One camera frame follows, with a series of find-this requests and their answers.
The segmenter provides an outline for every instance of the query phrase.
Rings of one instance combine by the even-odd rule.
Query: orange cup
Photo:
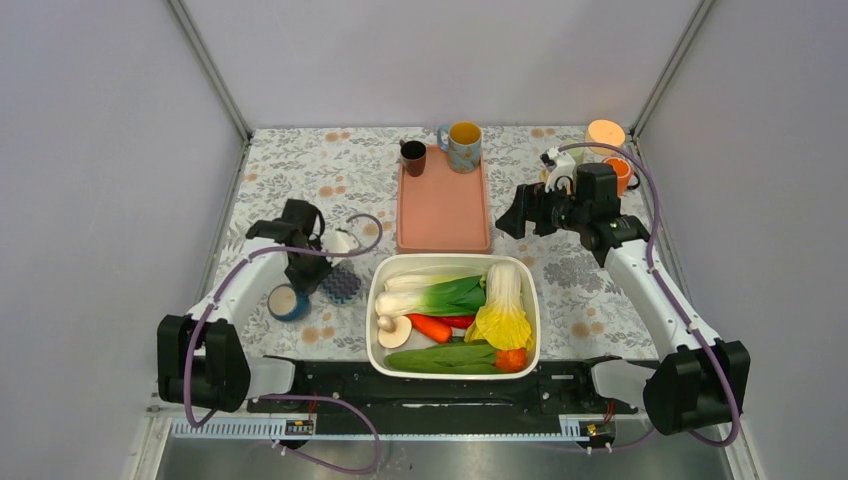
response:
[[[618,177],[618,196],[624,195],[624,192],[627,191],[627,184],[630,183],[630,179],[633,177],[633,167],[630,166],[629,162],[618,157],[607,157],[604,159],[604,163],[612,166],[612,169],[615,170],[615,174]]]

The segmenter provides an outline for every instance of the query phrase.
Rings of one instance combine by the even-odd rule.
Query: orange carrot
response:
[[[495,368],[507,373],[520,372],[527,364],[527,350],[524,348],[498,350],[495,352],[495,359]]]
[[[428,317],[427,315],[408,313],[406,316],[412,321],[412,328],[439,343],[447,343],[447,341],[450,340],[451,335],[453,335],[453,329],[434,318]]]

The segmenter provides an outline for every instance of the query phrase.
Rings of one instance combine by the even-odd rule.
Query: floral tablecloth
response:
[[[566,140],[580,141],[582,127],[486,127],[483,150],[489,188],[493,253],[526,264],[536,282],[542,321],[542,359],[619,355],[655,358],[647,329],[630,301],[580,246],[576,234],[558,232],[516,241],[494,228],[519,183],[540,181],[539,155]],[[352,259],[363,280],[359,296],[346,305],[329,301],[319,289],[312,312],[298,322],[273,319],[256,306],[242,332],[251,356],[282,355],[299,359],[366,360],[365,315],[368,285],[377,265],[396,253],[395,206],[398,141],[435,142],[425,128],[262,129],[254,136],[242,182],[218,258],[216,283],[238,260],[248,227],[276,218],[288,198],[316,205],[330,226],[367,212],[382,220],[385,236],[375,251]],[[585,161],[602,157],[586,152]],[[627,192],[623,213],[646,221],[638,191]],[[362,244],[376,228],[360,220],[353,225]]]

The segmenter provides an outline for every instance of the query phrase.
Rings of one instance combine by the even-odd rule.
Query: plastic basin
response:
[[[377,312],[374,310],[374,302],[381,292],[385,290],[383,282],[396,275],[405,273],[433,274],[433,275],[482,275],[493,264],[497,262],[509,262],[518,267],[521,273],[521,303],[527,314],[527,321],[533,330],[536,346],[533,351],[527,352],[527,366],[524,370],[515,373],[503,373],[496,375],[453,375],[446,373],[416,373],[395,370],[385,363],[385,358],[390,353],[403,350],[417,350],[427,348],[436,343],[421,333],[413,330],[412,336],[400,348],[387,349],[377,341]],[[530,270],[512,257],[498,255],[474,255],[474,254],[450,254],[450,253],[418,253],[411,255],[396,255],[384,260],[374,272],[371,282],[371,291],[368,293],[368,315],[365,322],[365,343],[368,347],[368,360],[380,373],[392,377],[440,379],[440,380],[509,380],[521,378],[530,373],[539,362],[539,300],[536,296],[536,286],[533,284],[533,276]],[[459,334],[464,330],[454,330]]]

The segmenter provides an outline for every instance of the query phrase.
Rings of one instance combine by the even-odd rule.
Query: red pepper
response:
[[[407,317],[412,318],[412,315],[432,318],[433,320],[437,320],[449,327],[454,328],[468,328],[474,323],[474,315],[464,315],[460,317],[431,317],[430,315],[422,315],[420,313],[411,313],[407,314]]]

